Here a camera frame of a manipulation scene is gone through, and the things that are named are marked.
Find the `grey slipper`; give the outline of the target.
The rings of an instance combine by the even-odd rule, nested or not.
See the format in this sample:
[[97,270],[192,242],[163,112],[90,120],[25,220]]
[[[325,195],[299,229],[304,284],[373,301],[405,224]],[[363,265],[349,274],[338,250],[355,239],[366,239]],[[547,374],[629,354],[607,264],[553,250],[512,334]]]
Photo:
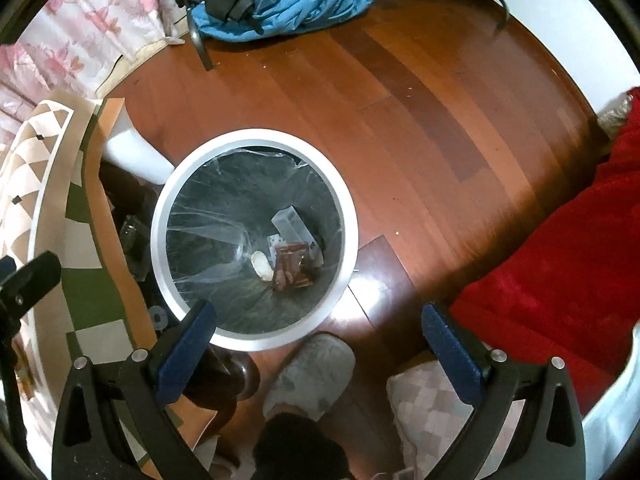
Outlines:
[[268,391],[262,414],[287,406],[314,422],[332,408],[352,381],[356,365],[352,348],[337,336],[318,333],[293,353]]

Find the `checkered tablecloth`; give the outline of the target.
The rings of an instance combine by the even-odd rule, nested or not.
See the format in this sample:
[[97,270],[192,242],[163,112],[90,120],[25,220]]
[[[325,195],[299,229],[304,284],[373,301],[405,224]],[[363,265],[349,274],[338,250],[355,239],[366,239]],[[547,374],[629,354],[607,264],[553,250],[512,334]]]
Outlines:
[[[58,408],[74,362],[122,362],[150,350],[154,332],[130,273],[100,181],[104,150],[136,135],[124,102],[101,103],[57,91],[21,126],[1,171],[1,251],[20,268],[43,252],[62,266],[61,281],[17,323],[34,383],[30,408],[52,446]],[[145,479],[160,476],[127,405],[114,402]],[[165,411],[194,453],[212,416],[182,392]]]

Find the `pink floral curtain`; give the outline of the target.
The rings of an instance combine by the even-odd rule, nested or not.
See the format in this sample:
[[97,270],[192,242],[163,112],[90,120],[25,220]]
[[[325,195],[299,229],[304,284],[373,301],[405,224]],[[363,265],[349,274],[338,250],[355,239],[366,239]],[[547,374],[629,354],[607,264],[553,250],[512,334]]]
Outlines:
[[49,0],[15,44],[1,48],[1,144],[50,91],[94,98],[121,58],[182,44],[175,0]]

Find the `brown snack wrapper in bin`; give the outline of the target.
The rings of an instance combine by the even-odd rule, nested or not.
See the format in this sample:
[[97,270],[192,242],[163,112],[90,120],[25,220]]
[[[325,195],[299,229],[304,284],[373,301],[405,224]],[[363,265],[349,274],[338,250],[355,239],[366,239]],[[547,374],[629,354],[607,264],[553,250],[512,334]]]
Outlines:
[[307,243],[282,244],[274,248],[272,289],[284,292],[287,289],[306,288],[314,284],[314,269]]

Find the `red blanket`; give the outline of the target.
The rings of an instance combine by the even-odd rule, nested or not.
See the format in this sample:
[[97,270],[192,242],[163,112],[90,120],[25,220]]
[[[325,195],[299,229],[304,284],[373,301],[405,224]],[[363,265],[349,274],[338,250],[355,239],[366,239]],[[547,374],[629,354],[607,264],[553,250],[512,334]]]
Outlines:
[[587,414],[626,365],[639,319],[639,91],[592,183],[449,311],[527,363],[562,358]]

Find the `checkered pink cushion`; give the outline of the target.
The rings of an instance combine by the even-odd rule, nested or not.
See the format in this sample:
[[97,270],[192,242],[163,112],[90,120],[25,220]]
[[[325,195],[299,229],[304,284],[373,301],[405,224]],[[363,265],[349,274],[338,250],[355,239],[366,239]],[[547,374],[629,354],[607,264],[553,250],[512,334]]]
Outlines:
[[396,479],[424,479],[444,457],[472,414],[437,361],[391,377],[387,397],[401,442],[405,468]]

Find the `grey cosmetics carton box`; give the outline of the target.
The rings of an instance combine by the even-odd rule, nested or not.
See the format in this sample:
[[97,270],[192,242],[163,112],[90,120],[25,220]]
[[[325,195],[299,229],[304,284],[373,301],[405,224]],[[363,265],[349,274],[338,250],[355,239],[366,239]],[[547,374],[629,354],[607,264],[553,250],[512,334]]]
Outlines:
[[271,222],[286,242],[306,243],[311,255],[318,255],[320,247],[293,206],[279,210]]

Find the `white round trash bin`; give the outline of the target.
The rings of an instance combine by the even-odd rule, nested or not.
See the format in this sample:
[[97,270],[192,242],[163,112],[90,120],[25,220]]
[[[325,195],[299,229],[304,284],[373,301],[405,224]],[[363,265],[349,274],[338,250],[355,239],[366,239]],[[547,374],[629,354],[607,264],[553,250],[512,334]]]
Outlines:
[[[253,269],[269,252],[271,219],[292,207],[321,248],[309,286],[275,292]],[[171,173],[151,228],[155,279],[176,318],[200,300],[216,310],[210,340],[246,352],[279,348],[318,328],[343,296],[358,252],[349,189],[311,144],[249,128],[209,140]]]

